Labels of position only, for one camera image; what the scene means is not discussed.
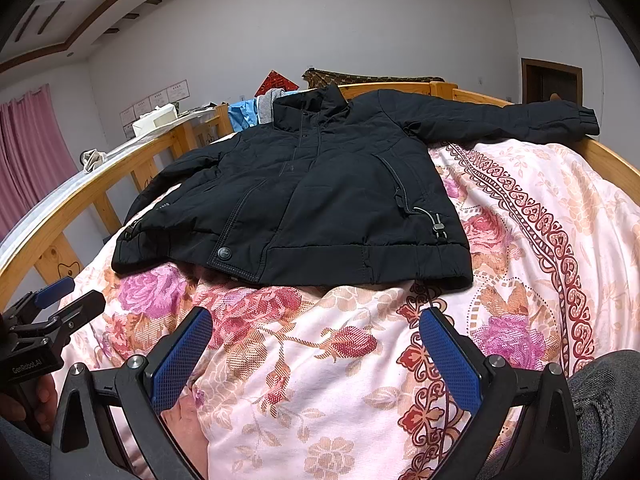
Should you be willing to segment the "person's left hand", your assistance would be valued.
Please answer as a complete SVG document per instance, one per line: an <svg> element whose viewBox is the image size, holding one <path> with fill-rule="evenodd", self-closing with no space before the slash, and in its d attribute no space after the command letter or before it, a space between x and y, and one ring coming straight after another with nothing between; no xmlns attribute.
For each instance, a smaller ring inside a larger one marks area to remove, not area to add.
<svg viewBox="0 0 640 480"><path fill-rule="evenodd" d="M26 387L26 393L27 405L34 412L40 429L45 434L50 434L58 408L58 392L53 377L41 376L35 385ZM1 395L0 413L9 422L24 422L27 416L24 405L4 393Z"/></svg>

